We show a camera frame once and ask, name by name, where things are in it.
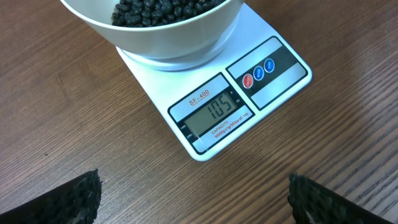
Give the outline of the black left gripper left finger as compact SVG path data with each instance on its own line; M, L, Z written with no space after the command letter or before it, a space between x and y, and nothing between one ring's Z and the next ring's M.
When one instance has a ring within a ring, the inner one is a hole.
M1 214L1 223L94 223L101 203L98 170L73 180Z

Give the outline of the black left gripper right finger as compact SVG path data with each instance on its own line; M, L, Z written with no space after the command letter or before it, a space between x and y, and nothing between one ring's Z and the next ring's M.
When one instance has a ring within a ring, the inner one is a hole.
M392 224L303 175L289 175L287 199L296 224Z

